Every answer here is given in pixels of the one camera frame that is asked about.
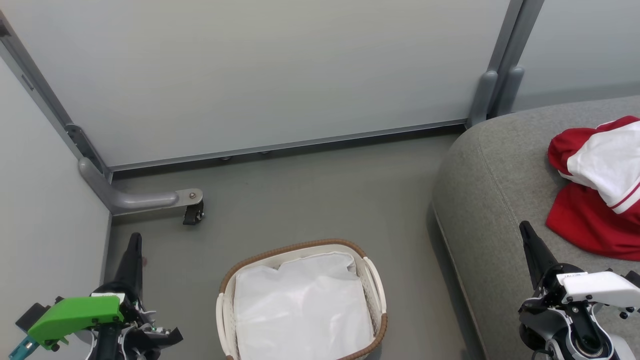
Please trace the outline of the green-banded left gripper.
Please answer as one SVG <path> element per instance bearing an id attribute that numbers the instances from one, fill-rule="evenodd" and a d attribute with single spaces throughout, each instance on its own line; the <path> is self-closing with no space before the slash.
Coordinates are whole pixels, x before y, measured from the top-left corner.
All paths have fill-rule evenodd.
<path id="1" fill-rule="evenodd" d="M 57 352 L 76 335 L 89 344 L 89 360 L 157 360 L 162 350 L 183 341 L 178 328 L 158 326 L 143 305 L 142 235 L 130 235 L 113 282 L 89 296 L 57 297 L 26 312 L 26 356 L 38 348 Z"/>

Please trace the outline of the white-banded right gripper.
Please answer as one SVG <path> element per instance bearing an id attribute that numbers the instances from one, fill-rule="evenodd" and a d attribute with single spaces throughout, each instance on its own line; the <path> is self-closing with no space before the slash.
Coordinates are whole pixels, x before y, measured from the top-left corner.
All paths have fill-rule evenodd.
<path id="1" fill-rule="evenodd" d="M 560 331 L 577 324 L 595 329 L 597 306 L 613 306 L 631 315 L 639 310 L 639 276 L 631 271 L 588 273 L 558 263 L 529 221 L 519 223 L 532 297 L 519 308 L 521 330 Z"/>

